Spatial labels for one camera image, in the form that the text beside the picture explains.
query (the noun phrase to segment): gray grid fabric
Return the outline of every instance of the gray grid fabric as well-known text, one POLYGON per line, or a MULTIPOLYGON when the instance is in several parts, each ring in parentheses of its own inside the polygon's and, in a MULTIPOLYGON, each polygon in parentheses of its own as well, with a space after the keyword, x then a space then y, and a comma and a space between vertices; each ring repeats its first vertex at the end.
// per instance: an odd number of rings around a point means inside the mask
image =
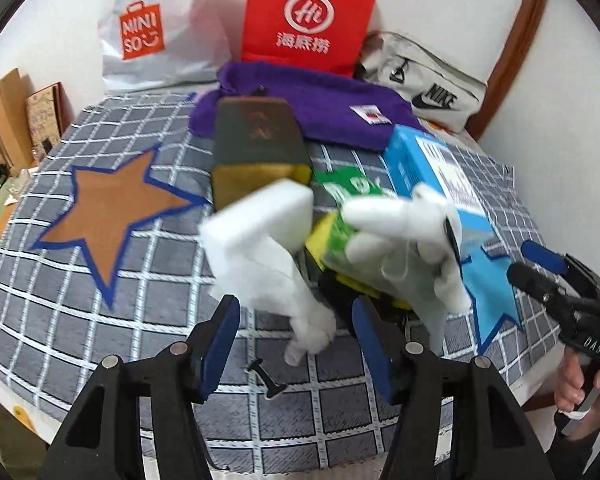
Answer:
MULTIPOLYGON (((134 231, 119 272, 113 308, 101 301, 79 249, 29 251, 30 245, 72 202, 72 164, 117 168, 161 142, 152 177, 210 197, 212 141, 192 137, 187 119, 193 104, 183 95, 109 98, 80 114, 43 163, 0 242, 0 378, 14 392, 57 420, 97 363, 108 354, 124 360, 151 357, 183 339, 208 319, 217 302, 214 279, 198 243, 198 225, 210 207, 157 219, 134 231)), ((541 241, 513 189, 513 175, 488 157, 452 148, 484 202, 498 237, 490 251, 519 259, 526 238, 541 241)), ((355 166, 381 187, 393 189, 376 154, 310 144, 316 170, 355 166)), ((316 183, 315 215, 333 200, 316 183)), ((304 253, 298 264, 315 288, 315 265, 304 253)), ((506 324, 486 353, 507 383, 531 368, 556 341, 557 327, 541 307, 517 297, 525 333, 506 324)), ((413 340, 426 341, 417 318, 413 340)), ((196 418, 216 463, 236 472, 290 472, 339 465, 388 448, 397 409, 377 395, 357 342, 343 327, 320 355, 297 368, 283 361, 291 338, 288 320, 243 311, 221 384, 196 418), (256 357, 277 380, 290 386, 274 401, 244 368, 256 357)), ((471 315, 451 317, 446 357, 468 361, 477 350, 471 315)), ((451 399, 442 407, 441 428, 452 420, 451 399)), ((142 448, 152 456, 150 404, 141 403, 142 448)))

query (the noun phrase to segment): blue box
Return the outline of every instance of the blue box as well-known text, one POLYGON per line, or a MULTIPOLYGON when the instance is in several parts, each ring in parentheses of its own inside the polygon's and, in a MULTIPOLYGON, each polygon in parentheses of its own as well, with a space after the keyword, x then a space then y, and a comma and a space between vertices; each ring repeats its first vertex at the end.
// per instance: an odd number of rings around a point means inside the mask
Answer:
POLYGON ((398 195, 410 198, 413 187, 425 182, 451 200, 462 224, 462 258, 493 237, 474 187, 442 140, 397 125, 383 156, 398 195))

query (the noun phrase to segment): nike bag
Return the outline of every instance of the nike bag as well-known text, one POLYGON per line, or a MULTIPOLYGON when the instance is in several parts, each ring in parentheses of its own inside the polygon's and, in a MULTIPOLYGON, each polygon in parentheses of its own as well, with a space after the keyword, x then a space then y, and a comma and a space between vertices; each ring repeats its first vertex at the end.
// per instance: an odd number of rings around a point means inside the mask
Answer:
POLYGON ((454 132, 482 106, 487 85, 413 38, 394 32, 369 36, 360 63, 366 81, 397 91, 417 117, 454 132))
POLYGON ((106 0, 98 22, 107 93, 213 81, 231 54, 206 0, 106 0))
POLYGON ((243 61, 351 76, 375 0, 247 0, 243 61))

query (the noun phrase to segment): white foam block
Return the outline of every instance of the white foam block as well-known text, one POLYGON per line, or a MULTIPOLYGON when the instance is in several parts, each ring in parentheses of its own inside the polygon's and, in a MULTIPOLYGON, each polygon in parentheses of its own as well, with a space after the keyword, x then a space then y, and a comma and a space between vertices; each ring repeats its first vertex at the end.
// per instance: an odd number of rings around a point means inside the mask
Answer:
POLYGON ((224 274, 232 253, 269 235, 289 253, 311 233, 314 192, 292 180, 277 180, 211 215, 200 237, 214 275, 224 274))

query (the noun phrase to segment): small black dumbbell-shaped object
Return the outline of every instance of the small black dumbbell-shaped object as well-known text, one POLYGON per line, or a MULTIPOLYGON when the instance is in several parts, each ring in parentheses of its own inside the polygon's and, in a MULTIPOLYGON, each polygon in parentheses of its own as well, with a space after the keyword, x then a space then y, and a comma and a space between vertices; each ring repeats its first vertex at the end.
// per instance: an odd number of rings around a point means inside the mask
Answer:
POLYGON ((251 363, 247 367, 247 371, 256 372, 258 377, 260 377, 262 382, 265 384, 265 386, 267 387, 267 393, 265 394, 265 398, 267 400, 271 400, 274 397, 277 397, 279 394, 284 392, 288 386, 288 384, 285 383, 276 384, 274 380, 271 377, 269 377, 269 374, 267 374, 266 371, 264 371, 264 368, 262 367, 262 359, 256 359, 253 363, 251 363))

